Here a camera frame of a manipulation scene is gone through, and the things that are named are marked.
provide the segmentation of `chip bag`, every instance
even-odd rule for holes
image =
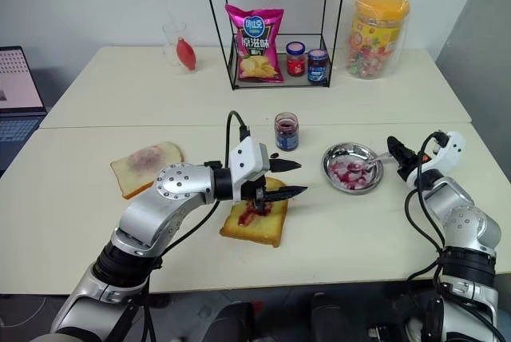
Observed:
[[[225,10],[237,29],[240,80],[258,78],[264,82],[283,82],[275,38],[284,10],[256,9],[245,12],[232,5],[226,5]]]

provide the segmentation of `laptop screen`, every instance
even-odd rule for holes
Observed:
[[[0,48],[0,112],[42,111],[44,106],[35,87],[22,48]]]

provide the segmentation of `orange lid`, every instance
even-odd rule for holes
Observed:
[[[357,0],[360,14],[378,20],[399,21],[410,12],[408,0]]]

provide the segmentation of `laptop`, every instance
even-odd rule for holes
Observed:
[[[23,49],[0,47],[0,175],[45,115]]]

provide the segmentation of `black metal rack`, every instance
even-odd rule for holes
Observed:
[[[238,79],[238,48],[236,44],[236,32],[232,28],[232,24],[229,22],[229,25],[231,27],[231,52],[227,56],[226,54],[226,46],[224,45],[224,41],[222,40],[222,35],[220,33],[220,28],[218,25],[216,13],[215,13],[215,7],[213,5],[213,0],[209,0],[209,5],[211,7],[213,20],[215,21],[215,28],[216,33],[218,34],[218,39],[220,40],[220,48],[222,49],[222,54],[224,56],[224,62],[225,66],[227,68],[229,81],[231,82],[232,89],[247,89],[247,88],[282,88],[282,87],[307,87],[307,86],[322,86],[322,87],[329,87],[331,82],[331,67],[335,58],[335,46],[337,44],[337,35],[339,32],[339,20],[341,17],[341,9],[343,7],[343,0],[339,0],[339,8],[337,10],[337,20],[335,23],[335,34],[333,38],[333,46],[331,47],[331,51],[329,51],[329,47],[327,46],[327,42],[325,41],[324,37],[324,26],[325,26],[325,12],[327,9],[327,0],[323,1],[323,16],[321,21],[321,31],[318,33],[279,33],[277,35],[277,42],[282,41],[285,38],[293,37],[292,40],[288,41],[301,41],[300,37],[304,38],[307,37],[307,39],[315,39],[318,42],[318,45],[314,48],[320,48],[327,50],[328,53],[328,69],[327,69],[327,77],[324,82],[310,82],[307,78],[307,72],[300,77],[293,77],[287,74],[286,68],[286,53],[278,51],[277,57],[279,61],[279,67],[282,71],[282,75],[284,78],[283,83],[268,83],[268,82],[257,82],[257,81],[245,81],[245,80],[239,80]]]

